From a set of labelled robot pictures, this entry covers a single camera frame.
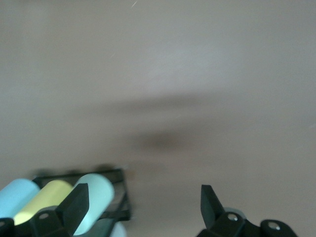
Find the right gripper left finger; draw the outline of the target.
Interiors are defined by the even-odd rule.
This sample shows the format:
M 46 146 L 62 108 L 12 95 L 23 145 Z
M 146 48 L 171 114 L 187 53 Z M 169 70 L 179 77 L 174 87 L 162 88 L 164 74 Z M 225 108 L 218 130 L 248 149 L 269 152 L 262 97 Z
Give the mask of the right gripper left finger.
M 78 184 L 55 208 L 30 220 L 33 237 L 72 237 L 89 209 L 88 185 Z

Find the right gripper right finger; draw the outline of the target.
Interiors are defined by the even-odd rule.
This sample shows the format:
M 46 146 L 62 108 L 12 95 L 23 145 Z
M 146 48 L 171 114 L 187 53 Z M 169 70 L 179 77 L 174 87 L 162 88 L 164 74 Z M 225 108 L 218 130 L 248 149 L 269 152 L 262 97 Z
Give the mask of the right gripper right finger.
M 205 224 L 202 237 L 248 236 L 245 215 L 238 209 L 224 208 L 210 185 L 201 186 L 200 210 Z

